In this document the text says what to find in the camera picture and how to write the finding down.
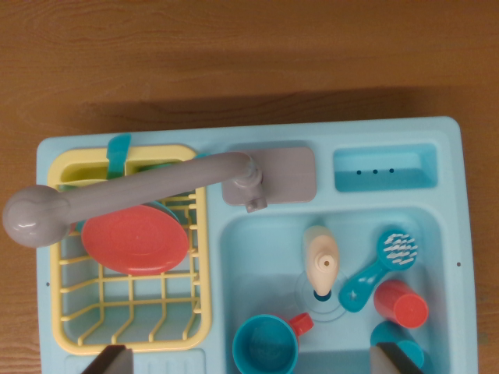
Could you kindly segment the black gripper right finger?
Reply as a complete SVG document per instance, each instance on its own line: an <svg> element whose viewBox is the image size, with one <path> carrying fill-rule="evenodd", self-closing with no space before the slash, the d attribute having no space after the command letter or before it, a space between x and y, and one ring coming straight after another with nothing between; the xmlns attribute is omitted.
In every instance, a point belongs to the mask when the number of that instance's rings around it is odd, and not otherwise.
<svg viewBox="0 0 499 374"><path fill-rule="evenodd" d="M396 343L379 343L370 347L371 374L423 374L423 371Z"/></svg>

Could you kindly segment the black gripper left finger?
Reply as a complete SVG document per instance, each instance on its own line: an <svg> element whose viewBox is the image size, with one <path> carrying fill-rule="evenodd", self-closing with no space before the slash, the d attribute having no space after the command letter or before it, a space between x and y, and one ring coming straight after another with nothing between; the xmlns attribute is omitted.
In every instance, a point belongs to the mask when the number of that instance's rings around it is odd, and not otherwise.
<svg viewBox="0 0 499 374"><path fill-rule="evenodd" d="M133 350L125 345L108 345L83 374L133 374Z"/></svg>

